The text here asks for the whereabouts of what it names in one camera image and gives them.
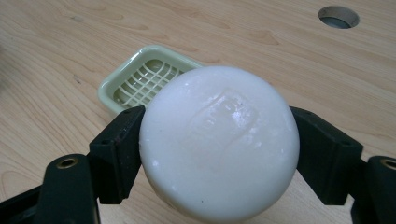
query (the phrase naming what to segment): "soap bar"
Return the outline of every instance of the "soap bar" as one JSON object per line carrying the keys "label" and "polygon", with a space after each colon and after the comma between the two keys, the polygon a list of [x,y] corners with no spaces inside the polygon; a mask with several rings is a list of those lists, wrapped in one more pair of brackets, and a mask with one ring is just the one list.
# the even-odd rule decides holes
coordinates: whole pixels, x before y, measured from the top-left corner
{"label": "soap bar", "polygon": [[299,136],[280,94],[242,69],[208,66],[169,82],[150,102],[140,156],[158,196],[204,222],[242,221],[285,192]]}

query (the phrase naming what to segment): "green soap dish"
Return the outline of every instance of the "green soap dish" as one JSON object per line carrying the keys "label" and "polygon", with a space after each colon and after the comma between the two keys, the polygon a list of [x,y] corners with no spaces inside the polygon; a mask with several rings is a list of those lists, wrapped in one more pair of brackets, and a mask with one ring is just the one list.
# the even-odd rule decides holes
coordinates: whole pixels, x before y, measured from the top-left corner
{"label": "green soap dish", "polygon": [[118,115],[127,108],[148,106],[169,81],[199,67],[198,62],[163,46],[146,46],[103,80],[98,97]]}

